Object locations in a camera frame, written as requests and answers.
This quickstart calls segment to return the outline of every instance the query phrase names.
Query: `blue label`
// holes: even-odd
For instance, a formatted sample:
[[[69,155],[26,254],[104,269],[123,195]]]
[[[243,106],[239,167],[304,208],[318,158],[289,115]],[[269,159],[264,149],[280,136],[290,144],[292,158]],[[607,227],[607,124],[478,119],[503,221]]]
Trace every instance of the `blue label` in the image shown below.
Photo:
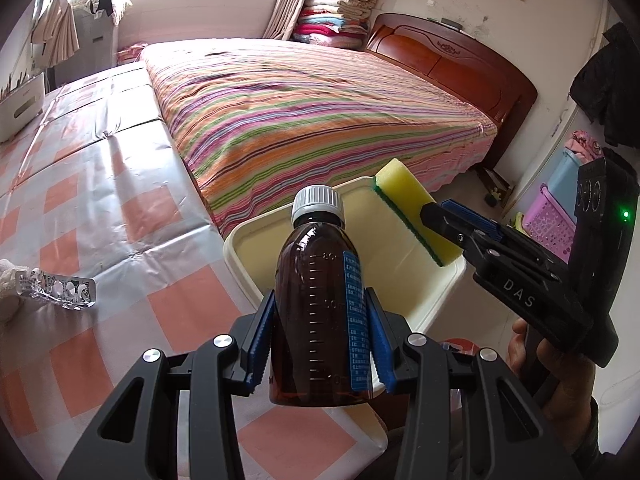
[[[344,251],[344,285],[347,301],[351,389],[354,392],[364,392],[371,389],[369,320],[364,307],[360,262],[350,251]]]

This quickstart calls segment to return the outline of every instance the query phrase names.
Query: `cream-colored plastic tub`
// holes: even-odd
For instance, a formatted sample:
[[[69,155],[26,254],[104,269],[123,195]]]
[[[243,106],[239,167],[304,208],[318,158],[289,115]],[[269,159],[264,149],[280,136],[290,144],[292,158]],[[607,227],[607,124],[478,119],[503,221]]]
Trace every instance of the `cream-colored plastic tub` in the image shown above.
[[[465,259],[437,266],[372,183],[363,176],[335,187],[364,286],[374,288],[385,310],[402,314],[414,332],[425,333],[465,272]],[[278,256],[292,229],[289,204],[241,223],[225,241],[225,262],[256,308],[274,287]],[[375,371],[373,387],[376,394],[384,389]]]

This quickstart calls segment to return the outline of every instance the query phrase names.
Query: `blue plastic bin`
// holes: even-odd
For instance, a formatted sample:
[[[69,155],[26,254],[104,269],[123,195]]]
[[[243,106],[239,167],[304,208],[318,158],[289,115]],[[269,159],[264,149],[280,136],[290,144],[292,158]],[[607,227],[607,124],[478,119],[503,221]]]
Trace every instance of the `blue plastic bin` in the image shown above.
[[[556,199],[562,209],[572,218],[574,223],[575,195],[578,191],[578,168],[582,163],[575,153],[567,148],[562,149],[562,159],[554,170],[548,184],[549,193]]]

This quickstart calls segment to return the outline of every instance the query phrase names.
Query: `white bottle cap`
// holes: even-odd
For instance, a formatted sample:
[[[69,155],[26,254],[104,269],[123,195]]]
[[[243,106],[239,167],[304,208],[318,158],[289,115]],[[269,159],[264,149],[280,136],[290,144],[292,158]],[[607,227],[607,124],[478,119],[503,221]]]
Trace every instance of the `white bottle cap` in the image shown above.
[[[335,214],[344,225],[344,209],[342,199],[334,188],[329,186],[306,186],[301,189],[293,200],[291,222],[296,218],[313,211],[326,211]]]

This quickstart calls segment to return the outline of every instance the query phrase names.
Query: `metal screw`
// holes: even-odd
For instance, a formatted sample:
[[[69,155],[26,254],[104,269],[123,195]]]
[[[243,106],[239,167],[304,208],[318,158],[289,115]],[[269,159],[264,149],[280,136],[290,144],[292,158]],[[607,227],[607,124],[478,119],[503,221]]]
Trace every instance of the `metal screw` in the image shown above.
[[[229,334],[222,334],[213,340],[213,344],[218,348],[224,348],[229,346],[233,341],[234,339]]]
[[[483,348],[480,351],[480,358],[484,361],[495,361],[498,358],[498,354],[493,348]]]
[[[427,344],[427,338],[418,333],[411,334],[406,340],[411,346],[425,346]]]
[[[161,352],[156,349],[156,348],[151,348],[150,350],[147,350],[145,353],[142,354],[142,358],[147,362],[147,363],[153,363],[155,361],[158,361],[158,359],[161,356]]]

